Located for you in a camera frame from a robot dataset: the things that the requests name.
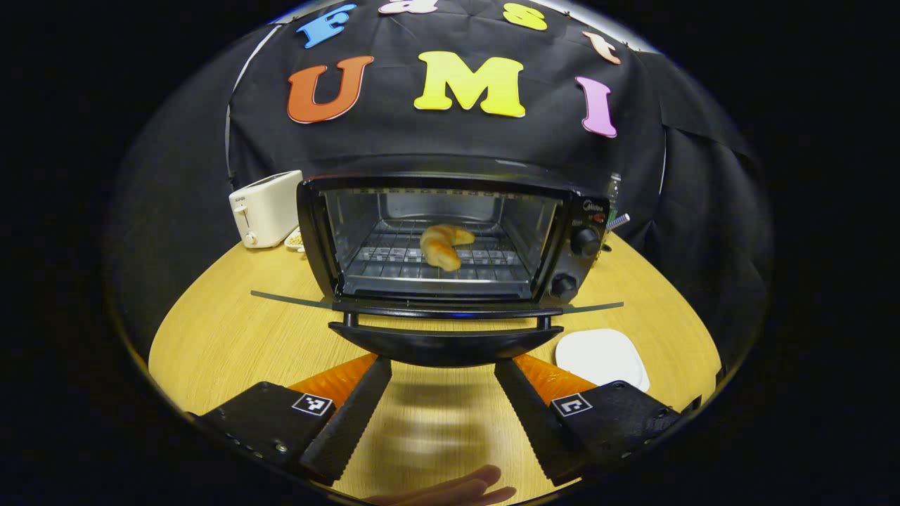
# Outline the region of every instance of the oven door handle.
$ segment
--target oven door handle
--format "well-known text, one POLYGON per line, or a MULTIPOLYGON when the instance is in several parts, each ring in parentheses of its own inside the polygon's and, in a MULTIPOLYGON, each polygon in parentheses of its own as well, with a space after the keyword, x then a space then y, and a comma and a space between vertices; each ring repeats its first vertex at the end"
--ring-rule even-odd
POLYGON ((549 316, 537 317, 533 329, 438 331, 387 329, 360 325, 354 312, 328 327, 372 353, 414 366, 471 367, 518 357, 563 331, 549 316))

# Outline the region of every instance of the foam letter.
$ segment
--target foam letter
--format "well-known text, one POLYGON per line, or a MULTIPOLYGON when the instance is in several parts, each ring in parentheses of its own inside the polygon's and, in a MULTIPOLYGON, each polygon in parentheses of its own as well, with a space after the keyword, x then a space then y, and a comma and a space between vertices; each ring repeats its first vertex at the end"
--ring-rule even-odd
POLYGON ((525 115, 525 107, 518 102, 518 73, 523 67, 514 59, 490 58, 474 73, 456 53, 428 51, 418 55, 418 59, 427 64, 427 70, 425 90, 413 102, 417 109, 449 109, 453 101, 445 91, 450 85, 465 110, 472 109, 484 88, 488 88, 488 98, 481 102, 484 112, 515 118, 525 115))
POLYGON ((586 77, 575 77, 575 80, 584 88, 584 100, 588 104, 588 117, 581 121, 581 126, 605 137, 616 137, 616 127, 609 121, 609 87, 586 77))
POLYGON ((381 14, 413 13, 426 14, 437 10, 437 0, 391 0, 389 4, 378 8, 381 14))
POLYGON ((544 22, 544 15, 536 9, 525 7, 519 4, 504 4, 503 17, 513 24, 521 24, 532 30, 546 30, 547 23, 544 22))
POLYGON ((291 93, 287 99, 287 114, 297 123, 315 123, 333 120, 346 113, 356 104, 359 88, 363 83, 363 70, 372 63, 371 56, 357 56, 338 62, 337 68, 344 69, 340 79, 337 98, 327 104, 316 104, 316 83, 327 67, 317 65, 296 72, 288 78, 291 93))
POLYGON ((347 22, 348 19, 350 19, 350 14, 347 14, 344 11, 349 11, 355 8, 356 4, 342 5, 339 8, 331 11, 330 13, 323 14, 298 28, 297 32, 306 33, 306 37, 309 39, 309 41, 303 47, 309 49, 319 42, 322 42, 325 39, 330 39, 331 37, 334 37, 335 35, 341 33, 344 30, 344 27, 340 25, 343 25, 347 22))
POLYGON ((590 43, 594 45, 594 50, 600 54, 603 58, 605 58, 610 63, 615 63, 616 65, 622 63, 622 60, 618 57, 613 56, 613 53, 610 51, 616 50, 616 48, 607 42, 603 37, 600 37, 596 33, 590 32, 582 32, 588 39, 590 39, 590 43))

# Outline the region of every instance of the white plate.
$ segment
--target white plate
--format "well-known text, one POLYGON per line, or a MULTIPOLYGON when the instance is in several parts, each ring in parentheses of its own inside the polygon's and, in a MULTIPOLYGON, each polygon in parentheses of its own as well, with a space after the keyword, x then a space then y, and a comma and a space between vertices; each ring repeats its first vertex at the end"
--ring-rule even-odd
POLYGON ((618 330, 583 330, 564 336, 556 345, 556 365, 597 386, 626 381, 641 392, 650 389, 635 344, 618 330))
POLYGON ((289 249, 293 249, 294 251, 297 251, 297 252, 304 252, 304 251, 306 251, 306 247, 303 246, 302 243, 300 243, 300 244, 288 244, 288 241, 289 241, 289 240, 291 240, 291 239, 293 239, 293 238, 295 238, 295 237, 298 237, 298 236, 300 236, 300 227, 297 227, 296 229, 294 229, 294 231, 291 232, 291 235, 289 235, 289 236, 287 236, 286 238, 284 238, 284 245, 287 246, 289 249))

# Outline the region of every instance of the oven rack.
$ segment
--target oven rack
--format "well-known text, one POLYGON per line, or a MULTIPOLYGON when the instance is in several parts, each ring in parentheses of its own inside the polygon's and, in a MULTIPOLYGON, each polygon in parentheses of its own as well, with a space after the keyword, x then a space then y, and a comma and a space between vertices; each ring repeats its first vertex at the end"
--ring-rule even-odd
POLYGON ((531 283, 532 273, 522 262, 509 235, 499 223, 458 220, 380 220, 356 252, 345 271, 349 288, 360 282, 416 283, 414 291, 428 291, 423 282, 440 283, 442 291, 454 284, 514 285, 512 293, 522 293, 531 283), (422 257, 419 239, 428 227, 449 223, 465 227, 475 236, 473 244, 455 247, 463 265, 446 272, 430 266, 422 257))

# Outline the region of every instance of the pink letter i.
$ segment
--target pink letter i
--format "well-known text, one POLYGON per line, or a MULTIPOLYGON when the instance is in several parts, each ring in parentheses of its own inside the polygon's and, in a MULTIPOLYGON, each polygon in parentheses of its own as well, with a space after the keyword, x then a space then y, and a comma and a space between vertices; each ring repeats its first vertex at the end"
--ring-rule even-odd
POLYGON ((586 77, 575 77, 575 80, 584 88, 584 100, 588 104, 588 116, 581 121, 581 125, 587 131, 616 137, 616 127, 609 120, 609 87, 586 77))

